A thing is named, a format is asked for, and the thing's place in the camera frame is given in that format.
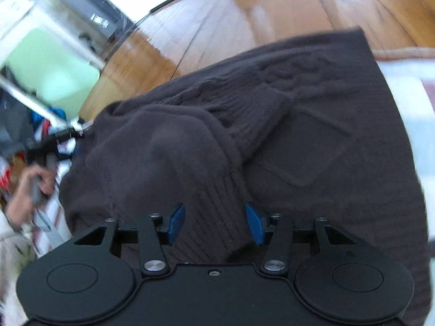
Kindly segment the person left hand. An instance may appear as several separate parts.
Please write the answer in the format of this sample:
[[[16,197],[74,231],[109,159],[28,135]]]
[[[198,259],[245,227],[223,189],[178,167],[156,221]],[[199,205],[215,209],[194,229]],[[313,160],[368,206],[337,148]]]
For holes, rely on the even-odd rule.
[[[10,226],[18,230],[33,215],[35,205],[32,203],[32,182],[40,178],[38,184],[42,193],[51,196],[55,189],[57,169],[47,169],[37,164],[26,167],[20,176],[14,194],[7,204],[5,215]]]

